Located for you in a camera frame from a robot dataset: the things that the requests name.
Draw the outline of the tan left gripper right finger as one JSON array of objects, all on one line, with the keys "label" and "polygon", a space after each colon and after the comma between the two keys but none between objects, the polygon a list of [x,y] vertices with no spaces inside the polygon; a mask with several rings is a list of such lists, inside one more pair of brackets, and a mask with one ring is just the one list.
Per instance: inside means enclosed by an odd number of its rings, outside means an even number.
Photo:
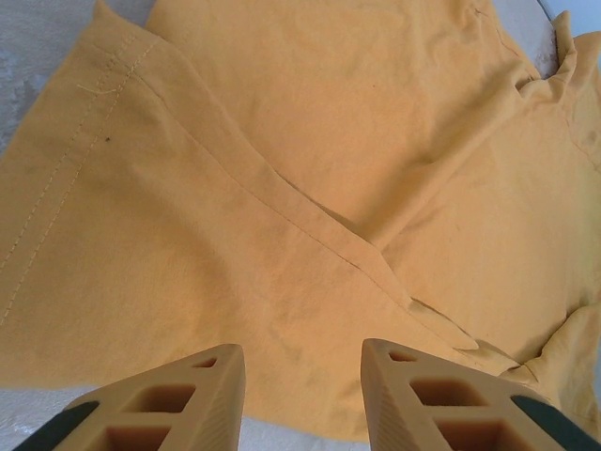
[{"label": "tan left gripper right finger", "polygon": [[386,340],[362,344],[374,450],[594,450],[596,440],[523,385]]}]

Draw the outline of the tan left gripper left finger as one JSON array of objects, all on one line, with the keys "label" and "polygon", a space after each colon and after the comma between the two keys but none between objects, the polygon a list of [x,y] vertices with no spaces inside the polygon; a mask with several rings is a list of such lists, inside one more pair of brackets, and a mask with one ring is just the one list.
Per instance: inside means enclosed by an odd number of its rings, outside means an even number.
[{"label": "tan left gripper left finger", "polygon": [[220,345],[73,400],[21,450],[235,450],[245,395],[241,346]]}]

